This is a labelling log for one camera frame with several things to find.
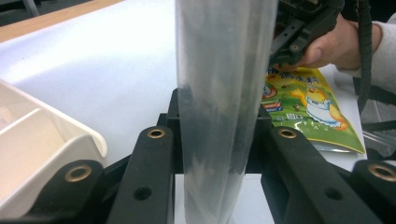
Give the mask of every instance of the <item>white plastic bin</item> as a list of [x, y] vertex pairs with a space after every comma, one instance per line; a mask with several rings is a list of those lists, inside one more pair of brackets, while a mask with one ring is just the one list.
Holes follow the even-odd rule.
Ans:
[[106, 154], [98, 132], [0, 80], [0, 218], [26, 213], [67, 163]]

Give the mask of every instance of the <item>sleeve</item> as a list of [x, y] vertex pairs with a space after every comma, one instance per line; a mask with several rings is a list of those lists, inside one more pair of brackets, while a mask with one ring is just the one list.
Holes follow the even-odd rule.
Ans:
[[[396, 94], [396, 13], [387, 23], [373, 21], [382, 31], [382, 39], [373, 54], [372, 84]], [[359, 77], [361, 70], [344, 70], [340, 72]]]

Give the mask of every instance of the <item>clear plastic tube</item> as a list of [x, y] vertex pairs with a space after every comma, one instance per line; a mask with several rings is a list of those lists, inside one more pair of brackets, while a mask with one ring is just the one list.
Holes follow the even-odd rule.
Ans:
[[228, 223], [241, 188], [277, 0], [177, 0], [177, 83], [189, 224]]

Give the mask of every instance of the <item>table surface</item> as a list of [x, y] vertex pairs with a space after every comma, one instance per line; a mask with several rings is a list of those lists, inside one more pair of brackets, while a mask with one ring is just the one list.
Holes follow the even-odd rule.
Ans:
[[[139, 133], [167, 111], [177, 87], [174, 1], [122, 1], [70, 18], [21, 32], [27, 35], [2, 37], [0, 78], [99, 132], [111, 164], [131, 154]], [[0, 29], [1, 36], [7, 29], [14, 28]], [[362, 139], [352, 79], [333, 66], [320, 70]], [[354, 153], [322, 154], [347, 170], [365, 159]], [[180, 197], [177, 201], [182, 210]], [[177, 223], [182, 217], [177, 212]], [[236, 223], [243, 223], [241, 218], [268, 223], [258, 175], [246, 177], [233, 217]]]

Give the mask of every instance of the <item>green package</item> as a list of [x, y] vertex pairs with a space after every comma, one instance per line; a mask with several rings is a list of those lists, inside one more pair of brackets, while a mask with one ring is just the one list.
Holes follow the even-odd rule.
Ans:
[[318, 69], [299, 68], [291, 73], [269, 69], [262, 106], [274, 126], [299, 130], [317, 150], [365, 153]]

